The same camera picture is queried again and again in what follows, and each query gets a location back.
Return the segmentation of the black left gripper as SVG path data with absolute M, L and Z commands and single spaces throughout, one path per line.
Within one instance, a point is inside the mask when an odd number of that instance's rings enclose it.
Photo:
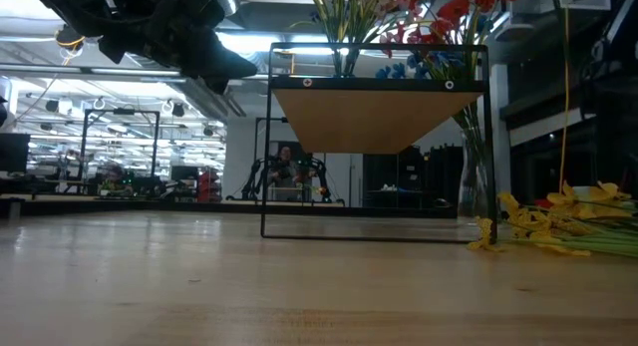
M 212 30 L 224 19 L 217 0 L 114 0 L 112 29 L 99 49 L 118 64 L 127 53 L 202 77 L 223 95 L 231 79 L 257 74 L 257 67 L 226 49 Z

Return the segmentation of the blue glass vase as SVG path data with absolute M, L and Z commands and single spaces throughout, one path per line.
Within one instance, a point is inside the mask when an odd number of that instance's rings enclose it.
M 359 54 L 360 51 L 356 49 L 334 50 L 332 53 L 334 77 L 353 78 Z

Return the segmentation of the purple artificial flower stem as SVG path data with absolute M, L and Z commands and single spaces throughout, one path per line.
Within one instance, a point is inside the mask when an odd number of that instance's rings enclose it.
M 311 0 L 308 24 L 317 25 L 330 44 L 364 44 L 377 17 L 371 0 Z

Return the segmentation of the pink artificial flower stem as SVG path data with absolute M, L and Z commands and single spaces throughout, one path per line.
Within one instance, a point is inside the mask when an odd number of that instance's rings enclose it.
M 395 0 L 394 7 L 389 10 L 373 8 L 376 22 L 367 42 L 406 43 L 407 34 L 420 28 L 425 9 L 423 0 Z

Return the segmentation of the yellow artificial flower stem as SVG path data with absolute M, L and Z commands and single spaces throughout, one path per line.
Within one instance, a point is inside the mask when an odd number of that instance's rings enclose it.
M 638 258 L 638 196 L 601 181 L 592 186 L 591 194 L 592 200 L 579 200 L 565 183 L 559 192 L 547 195 L 553 207 L 545 209 L 524 205 L 502 192 L 498 199 L 505 206 L 505 237 L 496 237 L 493 220 L 480 218 L 479 238 L 468 249 L 501 251 L 503 243 L 512 243 L 572 256 L 605 253 Z

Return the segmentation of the red tool cart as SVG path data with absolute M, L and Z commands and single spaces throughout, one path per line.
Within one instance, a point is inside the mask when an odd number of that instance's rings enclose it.
M 218 203 L 221 200 L 219 195 L 220 184 L 216 170 L 202 172 L 197 181 L 197 201 Z

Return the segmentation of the person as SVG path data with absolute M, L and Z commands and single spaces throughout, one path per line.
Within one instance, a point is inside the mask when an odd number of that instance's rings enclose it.
M 102 190 L 105 190 L 107 195 L 123 196 L 133 194 L 132 187 L 124 183 L 124 170 L 117 165 L 107 167 Z
M 297 185 L 298 166 L 292 159 L 289 147 L 283 147 L 276 162 L 269 169 L 268 185 L 272 187 L 272 198 L 276 201 L 298 201 L 302 190 Z

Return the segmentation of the black cabinet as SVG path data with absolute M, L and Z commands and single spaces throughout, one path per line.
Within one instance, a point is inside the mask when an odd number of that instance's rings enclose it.
M 396 155 L 363 155 L 363 206 L 422 208 L 424 162 L 416 146 Z

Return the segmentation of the black monitor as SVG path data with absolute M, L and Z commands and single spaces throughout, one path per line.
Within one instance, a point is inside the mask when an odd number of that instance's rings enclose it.
M 28 134 L 0 134 L 0 172 L 26 171 L 30 140 Z

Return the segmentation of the clear glass vase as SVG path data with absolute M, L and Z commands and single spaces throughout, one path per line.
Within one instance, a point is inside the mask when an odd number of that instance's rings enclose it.
M 457 217 L 459 222 L 470 224 L 477 218 L 489 216 L 487 146 L 484 128 L 479 122 L 478 103 L 465 106 L 454 116 L 454 120 L 461 128 L 464 159 Z

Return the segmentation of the black background rig frame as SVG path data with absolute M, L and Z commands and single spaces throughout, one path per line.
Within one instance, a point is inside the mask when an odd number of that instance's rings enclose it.
M 159 131 L 160 131 L 160 112 L 158 111 L 145 111 L 145 110 L 136 110 L 131 108 L 112 108 L 112 109 L 86 109 L 84 110 L 84 119 L 83 119 L 83 129 L 81 135 L 81 167 L 80 173 L 84 171 L 84 161 L 86 154 L 86 144 L 88 141 L 88 130 L 95 123 L 99 122 L 104 114 L 114 114 L 120 116 L 134 116 L 136 114 L 139 115 L 153 115 L 155 117 L 155 122 L 153 123 L 154 133 L 153 133 L 153 152 L 152 152 L 152 165 L 151 165 L 151 177 L 156 176 L 156 168 L 157 168 L 157 153 L 159 146 Z

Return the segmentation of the black aluminium rig frame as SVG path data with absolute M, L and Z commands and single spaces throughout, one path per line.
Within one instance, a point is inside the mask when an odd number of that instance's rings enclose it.
M 11 206 L 19 206 L 22 216 L 44 216 L 55 214 L 115 212 L 115 211 L 177 211 L 177 212 L 216 212 L 216 213 L 248 213 L 285 214 L 285 215 L 319 215 L 344 217 L 400 217 L 400 218 L 442 218 L 455 219 L 454 208 L 357 208 L 304 205 L 267 205 L 231 204 L 231 203 L 198 203 L 198 202 L 165 202 L 165 201 L 132 201 L 132 200 L 35 200 L 27 201 L 19 198 L 0 199 L 0 218 L 7 217 Z

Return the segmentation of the wooden shelf with black frame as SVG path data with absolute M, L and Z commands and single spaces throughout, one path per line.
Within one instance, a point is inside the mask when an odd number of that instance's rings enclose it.
M 275 42 L 268 53 L 325 49 L 462 53 L 480 70 L 463 79 L 376 79 L 267 73 L 267 102 L 279 104 L 302 148 L 326 154 L 398 154 L 465 106 L 481 102 L 485 147 L 489 240 L 497 240 L 498 216 L 488 48 L 485 45 Z

